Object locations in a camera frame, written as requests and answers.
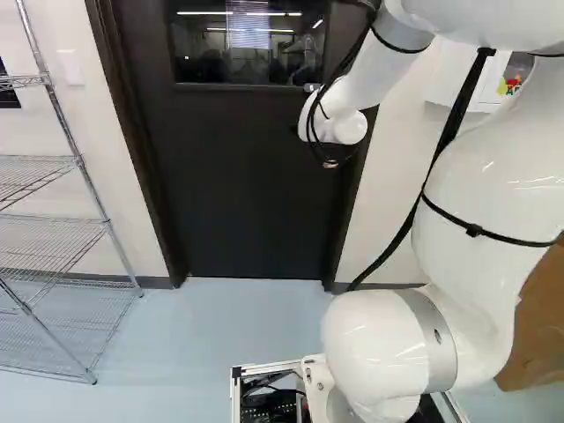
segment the light blue floor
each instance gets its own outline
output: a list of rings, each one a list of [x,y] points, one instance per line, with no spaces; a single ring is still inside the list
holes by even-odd
[[[0,422],[227,423],[229,369],[321,351],[330,302],[311,281],[193,278],[148,291],[86,386],[0,372]],[[471,423],[562,423],[564,383],[503,393],[493,382],[456,398]]]

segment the wire shelf tier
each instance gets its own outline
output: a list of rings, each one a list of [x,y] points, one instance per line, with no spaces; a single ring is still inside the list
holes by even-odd
[[[0,211],[76,167],[73,156],[0,155]]]
[[[33,295],[36,285],[21,282],[19,293]],[[33,313],[85,368],[92,369],[136,298],[129,282],[60,279],[48,301],[37,304]],[[0,314],[0,368],[81,380],[41,332],[22,313]]]
[[[107,230],[97,219],[0,214],[0,278],[32,308]],[[0,292],[0,313],[17,310]]]
[[[16,88],[26,88],[33,85],[45,85],[48,83],[47,74],[39,75],[0,75],[0,93],[11,91]]]

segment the black cable strap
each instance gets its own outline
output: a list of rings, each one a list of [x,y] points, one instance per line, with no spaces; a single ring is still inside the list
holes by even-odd
[[[376,39],[381,44],[383,44],[385,47],[389,48],[390,50],[397,51],[398,53],[403,53],[405,55],[417,55],[418,53],[422,53],[423,51],[427,50],[428,47],[431,45],[431,44],[427,44],[424,48],[419,48],[417,50],[410,50],[408,48],[401,48],[401,47],[398,47],[398,46],[394,46],[393,44],[390,44],[389,42],[384,40],[382,38],[382,36],[379,33],[376,32],[376,30],[373,26],[370,27],[370,30],[374,34],[374,37],[376,37]]]
[[[495,232],[488,231],[487,229],[484,229],[480,225],[477,225],[475,223],[468,223],[468,222],[466,222],[466,221],[464,221],[464,220],[462,220],[462,219],[460,219],[456,216],[453,216],[452,214],[443,210],[437,204],[435,204],[431,200],[429,200],[429,198],[425,194],[423,194],[422,198],[423,198],[423,202],[433,212],[440,214],[446,220],[449,220],[450,222],[454,223],[455,225],[466,229],[466,234],[468,236],[470,236],[471,238],[477,238],[479,236],[486,236],[487,238],[491,238],[492,240],[505,242],[507,244],[519,245],[521,247],[532,247],[532,248],[535,248],[535,249],[545,249],[546,247],[550,247],[551,245],[553,245],[556,242],[556,240],[552,240],[552,241],[549,241],[549,242],[525,241],[525,240],[519,240],[517,238],[511,238],[510,236],[500,235],[500,234],[497,234]]]
[[[555,53],[553,55],[551,54],[542,54],[542,53],[529,53],[531,56],[536,56],[536,57],[564,57],[564,53]]]

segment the door frame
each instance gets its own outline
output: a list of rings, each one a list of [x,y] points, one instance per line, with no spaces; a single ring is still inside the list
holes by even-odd
[[[336,3],[333,0],[328,0],[329,2],[331,5]],[[158,161],[156,160],[143,108],[136,94],[133,73],[129,67],[129,59],[124,50],[119,24],[115,20],[115,0],[85,0],[85,5],[100,55],[100,61],[115,105],[115,112],[122,126],[125,143],[130,152],[131,161],[167,266],[170,286],[164,287],[176,288],[189,275],[189,261],[184,254],[184,247],[177,231],[174,229],[173,221],[167,219],[167,216],[172,214],[171,207],[165,194],[165,184]],[[330,38],[330,27],[329,23],[326,30],[327,38],[325,45],[327,45],[327,40]],[[327,53],[324,55],[324,75],[328,73],[328,66],[335,66],[338,62],[338,58],[332,56],[327,55]],[[223,86],[221,88],[229,89],[230,87]],[[247,87],[234,86],[231,89],[245,88]],[[364,113],[370,122],[374,122],[377,111],[378,107],[375,107],[365,110]],[[347,165],[341,170],[350,173],[352,183],[348,186],[339,187],[333,200],[333,211],[330,217],[330,237],[326,241],[322,262],[322,285],[324,290],[328,292],[335,287],[338,264],[345,245],[351,216],[353,215],[353,207],[373,128],[374,125],[369,125],[367,137],[357,152],[359,158],[354,160],[352,166]]]

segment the white wall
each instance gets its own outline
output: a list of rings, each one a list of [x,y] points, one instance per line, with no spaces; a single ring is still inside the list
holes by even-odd
[[[83,1],[26,0],[70,128],[137,275],[167,276],[101,68]],[[58,49],[75,49],[84,86],[65,84]],[[36,73],[12,0],[0,0],[0,56],[11,74]],[[70,154],[42,87],[18,90],[22,109],[0,109],[0,153]],[[73,171],[4,212],[97,217],[79,172]],[[123,274],[109,240],[102,240],[73,271]]]
[[[351,282],[386,248],[412,208],[449,110],[425,102],[438,46],[432,45],[388,94],[376,119],[337,282]],[[482,114],[471,114],[474,124]],[[367,283],[425,283],[406,238]]]

